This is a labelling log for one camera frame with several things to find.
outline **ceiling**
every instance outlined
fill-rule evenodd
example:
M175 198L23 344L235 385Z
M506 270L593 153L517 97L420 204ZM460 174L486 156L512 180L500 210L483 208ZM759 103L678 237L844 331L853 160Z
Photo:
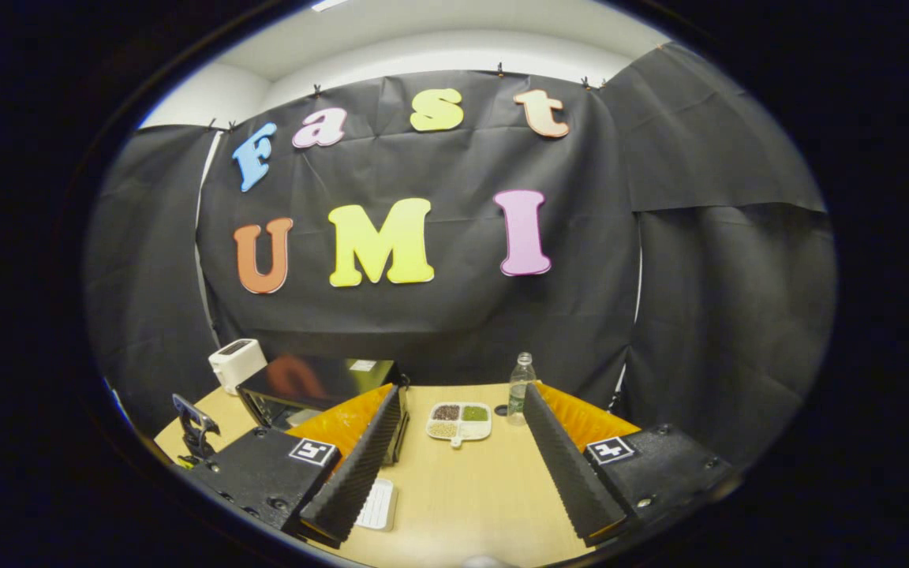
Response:
M215 61L278 80L343 51L458 29L555 36L631 60L668 41L656 29L592 0L349 0L323 12L303 9Z

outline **white keyboard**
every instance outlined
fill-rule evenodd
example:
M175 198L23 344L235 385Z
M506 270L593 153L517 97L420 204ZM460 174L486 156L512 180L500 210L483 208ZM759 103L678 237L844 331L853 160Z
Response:
M375 531L391 531L395 509L395 485L387 479L376 479L364 508L357 517L357 526Z

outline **foam letter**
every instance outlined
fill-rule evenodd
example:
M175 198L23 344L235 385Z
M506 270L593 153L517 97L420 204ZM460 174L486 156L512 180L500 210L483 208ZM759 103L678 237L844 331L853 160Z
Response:
M271 270L260 274L257 268L255 242L262 233L262 227L252 224L234 231L238 242L238 277L241 284L252 294L271 294L282 288L286 281L287 258L286 237L293 229L293 219L275 219L268 222L271 235Z
M427 89L412 98L412 113L409 121L412 127L425 130L451 130L461 125L465 112L458 104L462 93L454 89Z
M528 126L542 136L559 139L570 132L570 126L565 122L556 122L552 119L552 109L563 110L563 101L549 98L544 90L534 89L514 95L514 101L524 105L524 118Z
M310 148L314 144L332 145L342 140L342 123L346 122L346 111L342 108L326 108L304 118L303 129L293 135L293 145Z
M507 226L507 258L500 264L500 272L507 276L548 272L552 261L542 254L538 234L538 206L545 197L538 191L512 189L495 194L493 200L504 210Z
M268 159L271 154L271 143L268 141L268 137L274 132L275 123L268 122L234 151L234 159L241 166L241 176L243 177L241 191L248 191L268 172L268 164L263 164L262 159Z
M381 280L388 255L392 255L388 280L396 284L433 280L433 267L426 263L423 241L423 223L429 210L426 199L397 201L378 233L360 205L332 209L328 220L335 224L335 272L328 281L335 287L360 284L363 276L354 266L356 256L368 279L376 283Z

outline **wooden table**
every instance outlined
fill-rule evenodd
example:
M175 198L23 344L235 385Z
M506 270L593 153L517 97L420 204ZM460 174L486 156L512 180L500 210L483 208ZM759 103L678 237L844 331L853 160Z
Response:
M389 532L354 526L339 550L322 550L372 566L459 567L470 556L488 555L521 568L576 558L594 550L574 534L556 486L527 425L512 427L493 417L493 432L452 449L426 435L437 402L507 403L508 385L412 386L407 393L409 429L397 464L381 468L397 491ZM221 389L196 404L223 435L207 435L221 450L256 424L241 400ZM175 420L155 438L171 456L186 455Z

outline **pink letter i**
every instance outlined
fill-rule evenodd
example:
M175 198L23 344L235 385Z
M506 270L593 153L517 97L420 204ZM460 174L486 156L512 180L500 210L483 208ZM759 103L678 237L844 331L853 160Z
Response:
M538 191L512 189L495 194L493 200L504 210L507 226L507 258L500 264L500 272L507 276L548 272L552 262L542 254L538 234L538 206L545 197Z

